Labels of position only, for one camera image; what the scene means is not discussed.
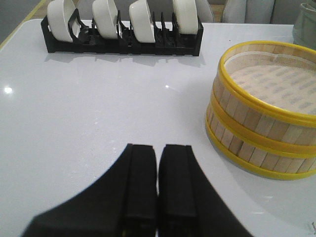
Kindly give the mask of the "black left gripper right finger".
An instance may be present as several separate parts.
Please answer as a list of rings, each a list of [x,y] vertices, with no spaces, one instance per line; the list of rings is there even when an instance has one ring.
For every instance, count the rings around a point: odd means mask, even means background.
[[[251,236],[210,184],[191,146],[165,146],[158,184],[158,236]]]

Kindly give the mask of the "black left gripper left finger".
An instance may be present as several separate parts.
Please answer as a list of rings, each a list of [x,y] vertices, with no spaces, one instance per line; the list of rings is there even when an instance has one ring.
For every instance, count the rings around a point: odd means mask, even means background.
[[[152,146],[127,144],[97,181],[36,216],[25,237],[154,237],[157,163]]]

